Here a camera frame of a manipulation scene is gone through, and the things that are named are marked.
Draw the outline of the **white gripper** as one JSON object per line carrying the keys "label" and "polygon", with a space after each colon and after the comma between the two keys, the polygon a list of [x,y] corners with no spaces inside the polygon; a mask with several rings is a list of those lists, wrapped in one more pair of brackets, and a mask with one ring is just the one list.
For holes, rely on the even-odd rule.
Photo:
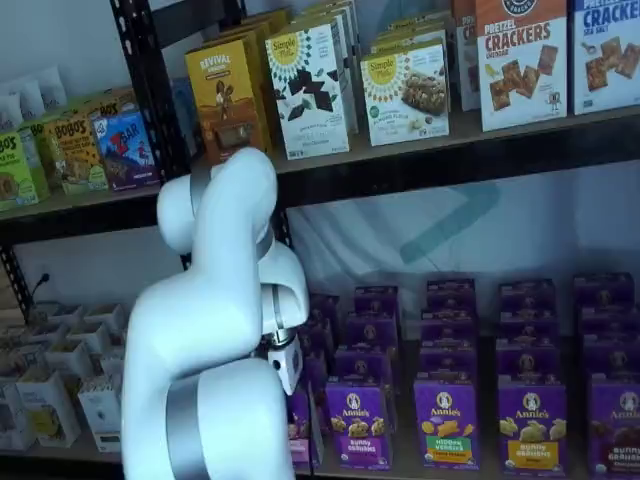
{"label": "white gripper", "polygon": [[296,333],[274,333],[268,341],[267,359],[279,376],[284,392],[291,396],[300,379],[303,358]]}

